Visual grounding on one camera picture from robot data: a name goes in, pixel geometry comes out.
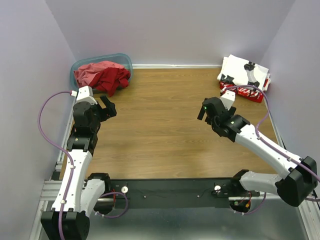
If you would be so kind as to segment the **dark red t shirt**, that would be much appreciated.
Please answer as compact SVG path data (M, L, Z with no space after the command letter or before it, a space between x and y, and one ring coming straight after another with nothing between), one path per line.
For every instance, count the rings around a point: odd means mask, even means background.
M89 86L112 97L117 89L129 86L130 77L130 71L125 68L109 67L98 72Z

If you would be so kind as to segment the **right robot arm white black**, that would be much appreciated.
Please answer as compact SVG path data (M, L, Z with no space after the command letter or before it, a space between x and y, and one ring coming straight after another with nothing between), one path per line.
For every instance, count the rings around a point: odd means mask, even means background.
M238 172L230 183L230 191L241 196L247 191L278 195L285 203L298 207L318 185L317 163L301 158L261 134L247 119L235 113L234 99L223 96L205 98L198 120L205 120L220 137L240 144L265 162L275 174Z

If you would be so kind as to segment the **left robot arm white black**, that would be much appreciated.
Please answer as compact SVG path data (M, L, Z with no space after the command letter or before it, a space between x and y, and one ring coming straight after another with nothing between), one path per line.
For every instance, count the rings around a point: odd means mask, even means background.
M110 194L107 173L94 173L86 178L101 123L117 115L113 102L105 95L100 100L105 107L88 100L73 106L73 126L64 149L67 164L63 180L51 210L45 211L40 220L50 240L85 240L98 198Z

